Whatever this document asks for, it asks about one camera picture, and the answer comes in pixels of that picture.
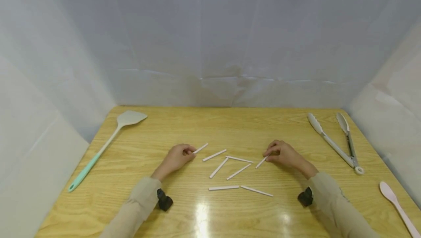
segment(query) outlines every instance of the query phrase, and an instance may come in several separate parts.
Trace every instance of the hand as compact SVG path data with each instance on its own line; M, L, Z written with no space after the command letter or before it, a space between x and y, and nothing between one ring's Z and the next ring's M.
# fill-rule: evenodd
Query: hand
M291 145L285 143L285 141L272 141L268 149L263 152L263 156L267 157L267 162L278 163L297 169L307 179L310 179L319 172L313 164L308 162Z
M305 159L296 150L285 141L272 141L268 149L263 153L267 162L278 163L288 167L297 167Z
M169 150L158 168L155 169L151 178L162 182L171 172L177 171L186 163L193 160L196 157L196 154L193 153L194 151L196 151L196 148L189 144L175 145Z

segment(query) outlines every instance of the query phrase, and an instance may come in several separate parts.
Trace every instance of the beige sleeve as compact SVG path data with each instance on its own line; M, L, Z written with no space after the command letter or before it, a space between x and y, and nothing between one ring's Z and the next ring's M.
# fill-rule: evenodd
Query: beige sleeve
M324 172L308 180L313 192L313 204L321 212L331 236L347 238L379 237L364 217L344 197L335 180Z
M158 203L157 190L161 182L145 177L134 187L129 199L123 204L100 238L133 238L140 225L146 221Z

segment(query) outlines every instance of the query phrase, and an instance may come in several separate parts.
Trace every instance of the person's left hand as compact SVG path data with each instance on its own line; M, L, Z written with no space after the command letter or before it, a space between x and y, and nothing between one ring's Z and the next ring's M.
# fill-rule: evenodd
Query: person's left hand
M161 165L155 169L151 178L162 182L171 172L177 171L193 160L196 157L196 154L193 153L194 151L196 151L196 148L189 144L175 145L169 150Z

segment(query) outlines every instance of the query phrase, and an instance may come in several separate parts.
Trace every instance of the metal tongs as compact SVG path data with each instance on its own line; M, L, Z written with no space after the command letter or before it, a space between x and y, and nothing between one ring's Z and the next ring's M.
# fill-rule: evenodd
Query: metal tongs
M335 142L333 142L333 140L330 139L326 135L326 133L324 133L323 128L321 127L320 123L317 121L317 119L315 118L315 116L313 114L308 113L307 119L308 119L308 121L310 121L310 124L317 131L317 133L319 133L325 139L325 141L327 141L327 143L329 143L329 145L344 159L344 161L346 161L348 163L349 166L351 166L351 168L354 168L355 172L358 175L364 174L364 169L362 167L360 167L359 164L358 164L357 156L355 154L354 144L352 143L351 132L349 131L349 125L348 125L348 122L346 122L346 119L343 116L343 114L337 113L336 119L338 120L342 130L344 131L344 133L346 135L346 139L348 141L349 152L351 154L350 156L345 154L341 150L341 148L338 147L338 145L335 144Z

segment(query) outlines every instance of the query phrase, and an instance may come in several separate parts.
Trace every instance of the spatula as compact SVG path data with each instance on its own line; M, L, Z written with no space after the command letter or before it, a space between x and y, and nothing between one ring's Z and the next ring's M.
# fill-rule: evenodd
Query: spatula
M412 235L413 238L421 238L420 233L417 231L415 226L412 224L411 220L408 218L406 213L403 211L402 207L399 205L397 201L397 197L392 191L392 189L387 185L385 182L380 182L380 191L382 192L383 196L390 200L390 202L395 206L396 210L401 214L401 218L405 223L406 227L408 228L409 233Z
M102 147L100 151L92 158L91 161L89 161L88 165L80 172L80 174L76 177L76 179L73 181L73 183L69 187L69 192L74 191L77 186L85 179L86 175L89 173L89 171L92 169L96 161L99 159L101 154L105 151L106 147L113 141L114 137L117 135L117 133L121 130L122 127L127 125L133 125L141 122L142 120L146 119L148 115L139 113L136 111L125 111L125 113L120 114L117 117L117 128L114 131L113 135L108 139L108 141L105 143L105 145Z

